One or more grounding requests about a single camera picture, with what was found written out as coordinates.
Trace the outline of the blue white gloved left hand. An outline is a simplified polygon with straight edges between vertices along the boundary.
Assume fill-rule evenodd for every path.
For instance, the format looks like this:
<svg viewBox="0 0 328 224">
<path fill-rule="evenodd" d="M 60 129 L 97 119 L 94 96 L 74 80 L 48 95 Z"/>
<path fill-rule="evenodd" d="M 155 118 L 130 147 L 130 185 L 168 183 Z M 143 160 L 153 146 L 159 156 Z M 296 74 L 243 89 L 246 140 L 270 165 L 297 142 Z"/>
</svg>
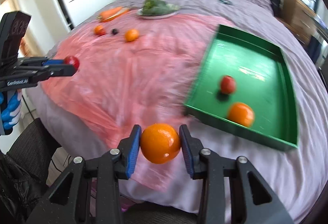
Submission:
<svg viewBox="0 0 328 224">
<path fill-rule="evenodd" d="M 22 91 L 1 92 L 1 135 L 9 135 L 19 122 L 22 107 Z"/>
</svg>

